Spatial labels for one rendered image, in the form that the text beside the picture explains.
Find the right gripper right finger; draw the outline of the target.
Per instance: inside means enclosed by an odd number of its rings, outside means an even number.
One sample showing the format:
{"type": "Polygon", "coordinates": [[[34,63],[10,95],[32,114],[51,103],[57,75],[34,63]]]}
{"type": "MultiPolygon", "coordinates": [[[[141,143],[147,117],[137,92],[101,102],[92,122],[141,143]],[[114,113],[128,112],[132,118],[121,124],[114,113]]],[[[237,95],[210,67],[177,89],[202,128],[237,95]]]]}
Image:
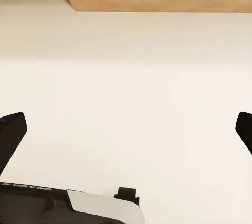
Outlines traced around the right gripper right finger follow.
{"type": "Polygon", "coordinates": [[[252,114],[243,111],[240,112],[235,130],[252,154],[252,114]]]}

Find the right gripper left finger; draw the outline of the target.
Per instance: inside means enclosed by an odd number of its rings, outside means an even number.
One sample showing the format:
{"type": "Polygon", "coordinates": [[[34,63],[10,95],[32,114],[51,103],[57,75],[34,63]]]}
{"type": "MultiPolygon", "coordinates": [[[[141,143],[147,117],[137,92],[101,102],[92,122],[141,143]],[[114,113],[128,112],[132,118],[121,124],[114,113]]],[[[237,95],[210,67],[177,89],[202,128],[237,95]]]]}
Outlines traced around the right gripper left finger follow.
{"type": "Polygon", "coordinates": [[[0,174],[26,133],[27,123],[22,111],[0,118],[0,174]]]}

